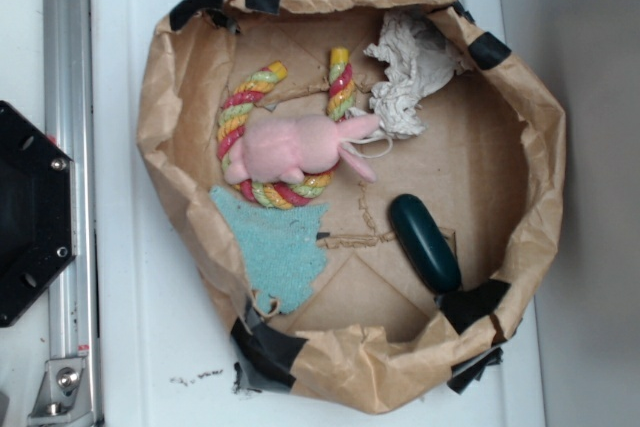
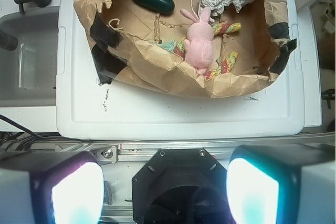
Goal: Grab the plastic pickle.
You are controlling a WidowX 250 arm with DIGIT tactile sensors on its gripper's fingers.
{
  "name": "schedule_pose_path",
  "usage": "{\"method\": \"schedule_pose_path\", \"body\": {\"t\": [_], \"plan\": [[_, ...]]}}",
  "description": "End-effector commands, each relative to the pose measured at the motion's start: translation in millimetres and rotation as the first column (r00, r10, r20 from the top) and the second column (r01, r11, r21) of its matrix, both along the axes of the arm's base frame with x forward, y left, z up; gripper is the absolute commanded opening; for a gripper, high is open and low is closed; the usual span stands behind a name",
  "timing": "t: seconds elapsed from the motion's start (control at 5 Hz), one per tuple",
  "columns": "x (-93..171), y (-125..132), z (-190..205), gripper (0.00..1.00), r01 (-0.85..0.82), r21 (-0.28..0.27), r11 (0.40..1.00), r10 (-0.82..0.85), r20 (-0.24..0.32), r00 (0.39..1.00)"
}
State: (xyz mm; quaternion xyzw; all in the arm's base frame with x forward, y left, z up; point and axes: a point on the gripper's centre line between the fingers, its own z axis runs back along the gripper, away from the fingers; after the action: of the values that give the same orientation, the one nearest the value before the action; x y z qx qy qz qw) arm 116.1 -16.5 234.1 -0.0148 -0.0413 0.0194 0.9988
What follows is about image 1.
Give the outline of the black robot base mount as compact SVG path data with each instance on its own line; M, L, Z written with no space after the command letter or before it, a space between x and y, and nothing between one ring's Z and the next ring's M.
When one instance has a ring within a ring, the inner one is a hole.
M1 103L1 326L10 327L75 258L73 161Z

